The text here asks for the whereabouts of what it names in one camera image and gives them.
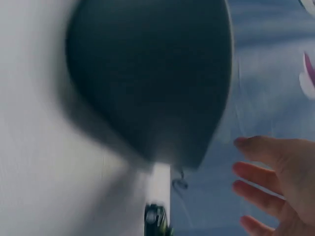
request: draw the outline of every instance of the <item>hand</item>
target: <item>hand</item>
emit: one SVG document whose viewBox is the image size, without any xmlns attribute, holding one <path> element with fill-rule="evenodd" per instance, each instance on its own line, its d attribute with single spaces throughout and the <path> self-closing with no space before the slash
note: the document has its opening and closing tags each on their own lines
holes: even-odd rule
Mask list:
<svg viewBox="0 0 315 236">
<path fill-rule="evenodd" d="M 238 162 L 233 165 L 234 173 L 283 196 L 270 195 L 241 180 L 233 183 L 238 195 L 279 220 L 279 226 L 272 229 L 251 216 L 243 216 L 241 224 L 248 234 L 315 236 L 315 143 L 256 136 L 238 138 L 234 144 L 248 160 L 273 169 Z"/>
</svg>

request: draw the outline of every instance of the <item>palm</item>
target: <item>palm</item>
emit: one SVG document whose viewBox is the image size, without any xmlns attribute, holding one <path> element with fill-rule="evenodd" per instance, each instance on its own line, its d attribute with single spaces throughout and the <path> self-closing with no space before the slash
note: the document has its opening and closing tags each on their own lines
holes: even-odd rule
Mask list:
<svg viewBox="0 0 315 236">
<path fill-rule="evenodd" d="M 241 224 L 250 236 L 314 236 L 314 191 L 312 179 L 315 165 L 307 156 L 315 156 L 315 143 L 307 141 L 284 141 L 282 145 L 290 155 L 272 163 L 277 158 L 274 151 L 279 142 L 268 138 L 259 138 L 259 145 L 238 146 L 251 161 L 262 161 L 276 171 L 256 165 L 238 162 L 233 171 L 239 177 L 262 186 L 276 195 L 268 194 L 244 181 L 233 183 L 233 190 L 250 203 L 279 220 L 276 229 L 270 228 L 251 216 L 243 216 Z"/>
<path fill-rule="evenodd" d="M 303 223 L 296 211 L 288 204 L 282 208 L 279 226 L 273 236 L 313 236 L 315 228 Z"/>
</svg>

